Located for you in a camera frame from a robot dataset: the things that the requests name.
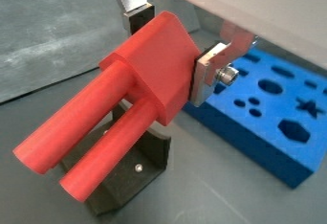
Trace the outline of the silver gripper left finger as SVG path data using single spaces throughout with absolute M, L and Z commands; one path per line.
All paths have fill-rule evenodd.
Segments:
M 155 6 L 147 0 L 116 0 L 123 14 L 125 30 L 135 34 L 155 18 Z

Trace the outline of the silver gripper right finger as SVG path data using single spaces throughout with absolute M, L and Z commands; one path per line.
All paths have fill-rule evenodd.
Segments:
M 231 85 L 236 80 L 239 71 L 230 63 L 247 53 L 255 43 L 255 35 L 228 21 L 223 22 L 220 37 L 226 43 L 215 44 L 195 60 L 189 93 L 194 106 L 206 102 L 219 82 Z

